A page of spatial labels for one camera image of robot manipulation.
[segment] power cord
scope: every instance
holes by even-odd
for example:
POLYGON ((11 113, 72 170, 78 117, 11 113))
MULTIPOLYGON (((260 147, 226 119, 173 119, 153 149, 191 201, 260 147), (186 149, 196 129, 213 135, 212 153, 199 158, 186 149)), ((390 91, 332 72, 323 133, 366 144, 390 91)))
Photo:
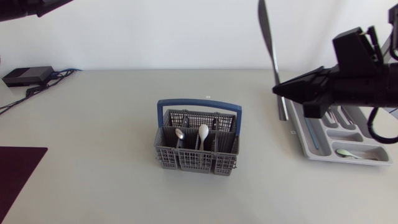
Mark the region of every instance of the power cord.
POLYGON ((35 96, 45 90, 48 90, 50 87, 55 86, 56 84, 58 84, 60 81, 62 81, 64 78, 70 76, 73 72, 76 71, 81 71, 80 69, 76 69, 76 68, 68 68, 65 70, 62 70, 60 72, 53 72, 51 74, 51 79, 52 80, 57 80, 56 82, 52 83, 52 84, 46 84, 46 85, 42 85, 42 86, 37 86, 37 87, 33 87, 33 88, 29 88, 26 90, 26 94, 25 94, 25 98, 20 99, 18 101, 15 101, 13 103, 10 103, 6 106, 2 106, 0 107, 0 110, 2 110, 0 112, 0 115, 2 115, 3 113, 5 113, 7 110, 11 109, 12 107, 22 103, 23 101, 29 99, 32 96, 35 96))
POLYGON ((398 142, 398 136, 396 138, 384 138, 381 137, 380 135, 376 134, 376 132, 373 129, 373 121, 377 115, 377 111, 379 110, 379 108, 373 108, 370 116, 369 116, 369 120, 368 120, 368 130, 370 135, 372 136, 372 138, 374 138, 374 140, 378 141, 379 143, 383 143, 383 144, 394 144, 398 142))

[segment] blue handle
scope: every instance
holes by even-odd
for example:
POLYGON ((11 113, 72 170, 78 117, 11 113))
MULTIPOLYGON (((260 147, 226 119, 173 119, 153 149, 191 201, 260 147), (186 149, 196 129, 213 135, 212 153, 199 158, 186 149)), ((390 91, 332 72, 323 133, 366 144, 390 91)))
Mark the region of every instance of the blue handle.
POLYGON ((157 124, 161 128, 163 126, 163 107, 176 105, 192 105, 192 106, 208 106, 236 112, 236 135, 241 131, 242 107, 232 103, 224 103, 214 100, 195 100, 195 99, 168 99, 159 100, 157 102, 157 124))

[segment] cutlery tray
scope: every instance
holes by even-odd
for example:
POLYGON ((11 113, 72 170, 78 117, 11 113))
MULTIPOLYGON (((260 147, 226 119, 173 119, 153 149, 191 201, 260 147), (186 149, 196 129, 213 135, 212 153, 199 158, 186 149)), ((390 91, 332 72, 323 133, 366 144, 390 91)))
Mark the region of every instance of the cutlery tray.
POLYGON ((238 105, 211 100, 171 99, 159 100, 158 125, 155 137, 157 160, 164 169, 178 169, 230 175, 236 168, 239 152, 239 131, 242 109, 238 105), (163 106, 196 105, 209 106, 235 111, 234 114, 208 113, 188 110, 167 110, 163 115, 163 106), (205 124, 209 134, 200 151, 198 129, 205 124), (185 137, 179 139, 175 129, 181 129, 185 137))
POLYGON ((313 119, 304 117, 302 105, 291 100, 286 103, 307 158, 374 166, 392 164, 384 145, 369 134, 368 119, 358 107, 332 106, 322 119, 313 119), (341 156, 337 149, 365 159, 341 156))

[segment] white plastic spoon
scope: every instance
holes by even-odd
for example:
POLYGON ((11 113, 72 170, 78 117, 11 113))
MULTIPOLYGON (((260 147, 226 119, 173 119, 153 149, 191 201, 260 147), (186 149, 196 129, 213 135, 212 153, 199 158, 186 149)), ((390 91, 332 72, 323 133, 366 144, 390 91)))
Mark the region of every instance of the white plastic spoon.
POLYGON ((205 124, 201 125, 199 127, 199 137, 200 137, 200 147, 199 150, 204 151, 205 148, 203 147, 203 144, 205 143, 205 139, 207 135, 209 134, 209 127, 205 124))

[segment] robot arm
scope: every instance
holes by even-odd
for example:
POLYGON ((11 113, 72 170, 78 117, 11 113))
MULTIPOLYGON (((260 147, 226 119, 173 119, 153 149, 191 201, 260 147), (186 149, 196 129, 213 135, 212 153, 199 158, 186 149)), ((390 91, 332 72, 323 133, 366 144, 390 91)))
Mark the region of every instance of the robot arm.
MULTIPOLYGON (((389 22, 393 26, 389 52, 398 60, 398 4, 390 9, 389 22)), ((307 118, 322 118, 331 105, 372 106, 368 122, 372 137, 384 144, 398 142, 398 137, 383 138, 373 130, 379 107, 398 108, 398 63, 384 63, 374 27, 346 31, 333 39, 333 45, 338 65, 276 85, 273 92, 303 104, 307 118)))
POLYGON ((20 17, 38 17, 73 0, 0 0, 0 22, 20 17))

